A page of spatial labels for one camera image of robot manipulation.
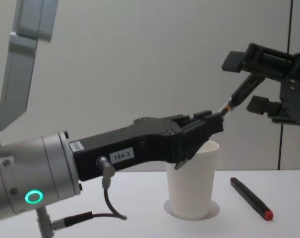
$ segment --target cup rim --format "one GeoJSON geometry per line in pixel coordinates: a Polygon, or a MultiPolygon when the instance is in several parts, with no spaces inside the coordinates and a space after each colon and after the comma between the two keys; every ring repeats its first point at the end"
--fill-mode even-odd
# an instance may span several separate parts
{"type": "Polygon", "coordinates": [[[212,140],[208,140],[203,144],[202,147],[199,148],[199,150],[197,151],[197,154],[211,153],[211,152],[218,150],[219,148],[220,148],[220,145],[218,143],[216,143],[215,141],[212,141],[212,140]]]}

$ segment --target white wall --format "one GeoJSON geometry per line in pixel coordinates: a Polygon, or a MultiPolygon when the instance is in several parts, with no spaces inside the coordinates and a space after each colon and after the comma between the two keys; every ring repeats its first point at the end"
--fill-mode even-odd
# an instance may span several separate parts
{"type": "MultiPolygon", "coordinates": [[[[0,89],[14,8],[0,0],[0,89]]],[[[75,140],[138,117],[217,111],[247,76],[222,72],[228,52],[251,42],[286,51],[289,9],[288,0],[59,0],[52,42],[38,46],[28,110],[0,138],[68,130],[75,140]]],[[[266,80],[255,94],[278,100],[279,84],[266,80]]],[[[280,127],[246,105],[212,138],[221,144],[217,168],[276,169],[280,127]]]]}
{"type": "MultiPolygon", "coordinates": [[[[300,0],[294,0],[290,53],[300,52],[300,0]]],[[[281,156],[282,169],[300,169],[300,127],[284,126],[281,156]]]]}

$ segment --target label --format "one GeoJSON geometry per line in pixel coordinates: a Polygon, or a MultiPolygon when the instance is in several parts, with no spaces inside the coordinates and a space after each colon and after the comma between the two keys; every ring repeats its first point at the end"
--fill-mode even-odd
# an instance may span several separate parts
{"type": "Polygon", "coordinates": [[[77,151],[81,151],[84,150],[85,148],[82,146],[82,144],[80,143],[80,141],[75,141],[69,144],[71,150],[73,152],[77,152],[77,151]]]}
{"type": "Polygon", "coordinates": [[[113,152],[109,155],[111,163],[115,164],[124,160],[128,160],[131,158],[134,158],[134,151],[133,148],[126,148],[124,150],[119,150],[116,152],[113,152]]]}

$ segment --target table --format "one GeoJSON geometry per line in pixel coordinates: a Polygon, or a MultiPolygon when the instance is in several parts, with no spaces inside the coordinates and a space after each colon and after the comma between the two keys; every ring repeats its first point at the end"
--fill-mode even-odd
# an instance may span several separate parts
{"type": "MultiPolygon", "coordinates": [[[[52,220],[78,213],[108,212],[101,178],[84,182],[80,196],[47,207],[52,220]]],[[[116,173],[109,190],[113,206],[128,216],[96,218],[57,231],[57,238],[300,238],[300,171],[217,171],[212,199],[217,216],[185,221],[163,208],[168,200],[165,172],[116,173]],[[237,177],[274,212],[263,220],[230,186],[237,177]]],[[[0,222],[0,237],[36,238],[35,211],[0,222]]]]}

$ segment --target silver cylinder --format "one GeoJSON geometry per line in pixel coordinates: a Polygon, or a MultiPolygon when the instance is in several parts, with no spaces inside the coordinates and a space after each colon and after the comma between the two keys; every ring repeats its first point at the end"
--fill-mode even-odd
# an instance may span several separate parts
{"type": "Polygon", "coordinates": [[[80,194],[64,133],[1,146],[0,181],[0,220],[80,194]]]}

